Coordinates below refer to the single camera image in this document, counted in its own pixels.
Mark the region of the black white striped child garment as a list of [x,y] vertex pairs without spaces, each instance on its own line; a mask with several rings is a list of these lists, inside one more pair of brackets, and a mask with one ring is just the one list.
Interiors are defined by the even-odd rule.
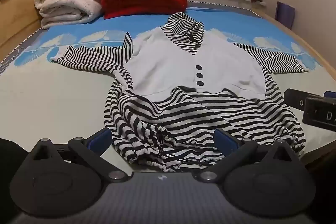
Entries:
[[304,152],[303,129],[273,76],[306,67],[287,53],[228,42],[183,12],[136,38],[126,34],[122,46],[69,46],[54,61],[113,77],[104,125],[131,164],[164,172],[213,165],[223,158],[214,145],[218,128]]

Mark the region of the purple box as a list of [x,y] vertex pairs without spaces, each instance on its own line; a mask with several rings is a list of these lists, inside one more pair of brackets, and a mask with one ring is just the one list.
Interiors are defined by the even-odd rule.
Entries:
[[291,30],[295,19],[295,8],[278,2],[274,19]]

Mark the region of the cream folded quilt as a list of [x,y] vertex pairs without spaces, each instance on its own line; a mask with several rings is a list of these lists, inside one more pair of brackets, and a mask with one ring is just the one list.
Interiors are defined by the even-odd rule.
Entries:
[[101,0],[34,0],[41,27],[89,23],[102,14]]

